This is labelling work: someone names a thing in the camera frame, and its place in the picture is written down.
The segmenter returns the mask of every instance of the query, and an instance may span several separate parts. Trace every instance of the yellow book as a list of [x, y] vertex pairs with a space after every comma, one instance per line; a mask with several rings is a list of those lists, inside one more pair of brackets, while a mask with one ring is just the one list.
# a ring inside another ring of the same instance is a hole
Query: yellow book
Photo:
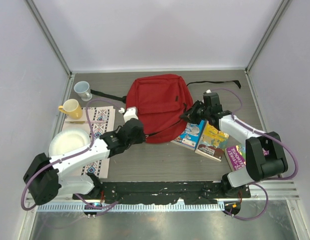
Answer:
[[223, 157], [229, 135], [206, 123], [195, 153], [217, 162]]

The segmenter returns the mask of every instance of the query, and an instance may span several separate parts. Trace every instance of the mug handle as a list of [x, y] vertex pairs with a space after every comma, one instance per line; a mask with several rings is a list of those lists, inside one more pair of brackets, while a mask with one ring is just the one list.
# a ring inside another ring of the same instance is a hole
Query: mug handle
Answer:
[[68, 114], [65, 110], [64, 110], [64, 106], [59, 106], [58, 110], [61, 111], [64, 114]]

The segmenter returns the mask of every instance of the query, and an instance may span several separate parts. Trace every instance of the wall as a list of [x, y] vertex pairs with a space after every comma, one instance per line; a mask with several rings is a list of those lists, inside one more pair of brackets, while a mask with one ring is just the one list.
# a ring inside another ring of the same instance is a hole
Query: wall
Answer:
[[298, 158], [294, 180], [310, 219], [310, 0], [292, 1], [251, 76], [267, 129]]
[[0, 240], [19, 235], [23, 175], [48, 149], [66, 81], [24, 1], [0, 1]]
[[281, 0], [35, 0], [73, 71], [244, 68]]

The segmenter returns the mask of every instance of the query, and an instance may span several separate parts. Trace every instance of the patterned placemat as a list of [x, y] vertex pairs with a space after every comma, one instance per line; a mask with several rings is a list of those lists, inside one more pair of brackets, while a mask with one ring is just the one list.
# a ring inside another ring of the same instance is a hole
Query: patterned placemat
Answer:
[[[115, 110], [112, 106], [103, 106], [103, 107], [90, 107], [88, 108], [89, 119], [91, 121], [101, 121], [97, 123], [92, 123], [93, 131], [95, 137], [99, 137], [104, 132], [109, 132], [114, 129], [115, 122]], [[63, 130], [67, 128], [80, 128], [86, 131], [91, 137], [90, 128], [88, 123], [83, 124], [73, 124], [68, 122], [74, 121], [86, 121], [86, 108], [83, 108], [83, 116], [80, 119], [74, 120], [68, 116], [65, 118], [63, 125]], [[106, 179], [108, 177], [109, 169], [109, 158], [104, 160], [99, 160], [91, 164], [86, 165], [83, 168], [79, 168], [71, 173], [72, 176], [80, 176], [86, 173], [93, 173], [100, 179]]]

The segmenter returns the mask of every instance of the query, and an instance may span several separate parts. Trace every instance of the white plate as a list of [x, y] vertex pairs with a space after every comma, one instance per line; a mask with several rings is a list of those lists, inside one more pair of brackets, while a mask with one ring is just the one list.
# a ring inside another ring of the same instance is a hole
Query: white plate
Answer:
[[69, 153], [90, 144], [89, 135], [80, 128], [67, 128], [58, 133], [49, 146], [49, 156]]

